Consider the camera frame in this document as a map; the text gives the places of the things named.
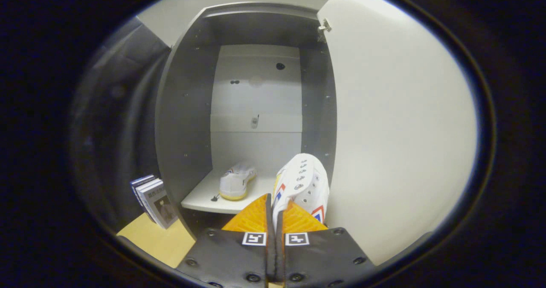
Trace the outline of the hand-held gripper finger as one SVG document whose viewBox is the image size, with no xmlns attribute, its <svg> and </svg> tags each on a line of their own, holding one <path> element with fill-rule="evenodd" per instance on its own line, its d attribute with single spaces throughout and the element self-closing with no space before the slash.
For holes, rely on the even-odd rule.
<svg viewBox="0 0 546 288">
<path fill-rule="evenodd" d="M 326 227 L 292 201 L 278 215 L 276 245 L 285 288 L 353 288 L 377 272 L 347 229 Z"/>
<path fill-rule="evenodd" d="M 248 204 L 223 228 L 207 228 L 176 270 L 203 287 L 266 288 L 275 276 L 271 195 Z"/>
</svg>

